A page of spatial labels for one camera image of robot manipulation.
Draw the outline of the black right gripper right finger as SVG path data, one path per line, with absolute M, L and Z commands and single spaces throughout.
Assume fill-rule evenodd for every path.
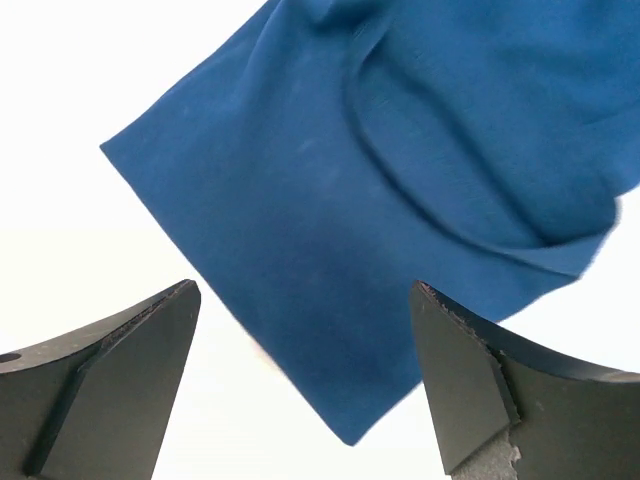
M 422 282 L 410 310 L 450 478 L 638 479 L 638 374 L 546 348 Z

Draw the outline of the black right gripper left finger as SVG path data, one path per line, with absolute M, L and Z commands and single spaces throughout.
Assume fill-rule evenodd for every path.
M 149 480 L 201 305 L 183 280 L 1 356 L 3 480 Z

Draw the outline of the blue t shirt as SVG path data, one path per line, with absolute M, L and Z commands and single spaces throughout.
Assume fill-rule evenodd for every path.
M 635 1 L 269 1 L 102 151 L 353 445 L 420 381 L 421 280 L 500 321 L 639 181 Z

